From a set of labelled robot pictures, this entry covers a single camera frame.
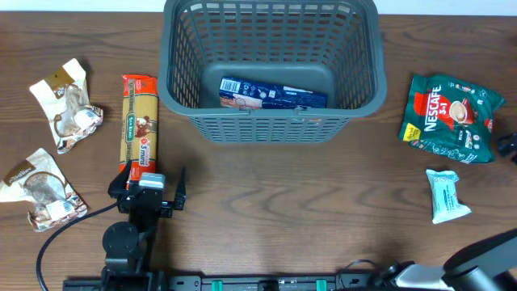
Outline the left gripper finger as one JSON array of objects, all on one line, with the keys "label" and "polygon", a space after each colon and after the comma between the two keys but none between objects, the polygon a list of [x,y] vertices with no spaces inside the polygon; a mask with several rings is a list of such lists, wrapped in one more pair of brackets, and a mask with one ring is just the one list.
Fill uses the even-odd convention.
[{"label": "left gripper finger", "polygon": [[185,184],[186,168],[183,167],[180,173],[177,188],[174,194],[174,209],[183,210],[187,199],[187,191]]},{"label": "left gripper finger", "polygon": [[112,199],[119,199],[126,193],[127,182],[131,174],[131,161],[127,161],[123,170],[110,182],[107,193]]}]

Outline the green Nescafe coffee bag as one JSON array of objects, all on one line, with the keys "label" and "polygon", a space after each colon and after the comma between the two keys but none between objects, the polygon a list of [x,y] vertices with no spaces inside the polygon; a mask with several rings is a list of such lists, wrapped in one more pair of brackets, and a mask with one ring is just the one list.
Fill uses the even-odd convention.
[{"label": "green Nescafe coffee bag", "polygon": [[399,139],[409,146],[465,164],[494,161],[497,92],[451,76],[414,75]]}]

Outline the blue food box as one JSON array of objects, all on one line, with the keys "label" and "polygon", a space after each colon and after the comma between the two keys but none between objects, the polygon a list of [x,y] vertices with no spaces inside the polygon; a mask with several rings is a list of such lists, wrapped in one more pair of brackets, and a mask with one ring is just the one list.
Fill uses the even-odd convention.
[{"label": "blue food box", "polygon": [[221,105],[238,109],[325,108],[328,97],[274,83],[223,77],[219,86]]}]

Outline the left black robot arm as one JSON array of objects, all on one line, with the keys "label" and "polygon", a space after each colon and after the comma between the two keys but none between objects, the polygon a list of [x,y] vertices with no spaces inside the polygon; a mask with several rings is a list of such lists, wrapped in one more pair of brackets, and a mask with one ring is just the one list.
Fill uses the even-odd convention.
[{"label": "left black robot arm", "polygon": [[108,195],[116,200],[116,208],[127,214],[128,220],[119,221],[104,232],[104,290],[168,290],[164,273],[150,271],[149,261],[158,220],[171,218],[175,210],[184,208],[187,197],[185,173],[186,170],[182,169],[172,201],[163,199],[164,175],[146,172],[138,181],[132,182],[130,162],[112,180]]}]

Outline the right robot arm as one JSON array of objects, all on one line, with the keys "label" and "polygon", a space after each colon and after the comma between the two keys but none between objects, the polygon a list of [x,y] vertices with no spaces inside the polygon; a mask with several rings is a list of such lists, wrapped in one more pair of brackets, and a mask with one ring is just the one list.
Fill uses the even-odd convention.
[{"label": "right robot arm", "polygon": [[408,262],[383,277],[388,290],[516,291],[516,230],[483,239],[455,253],[442,267]]}]

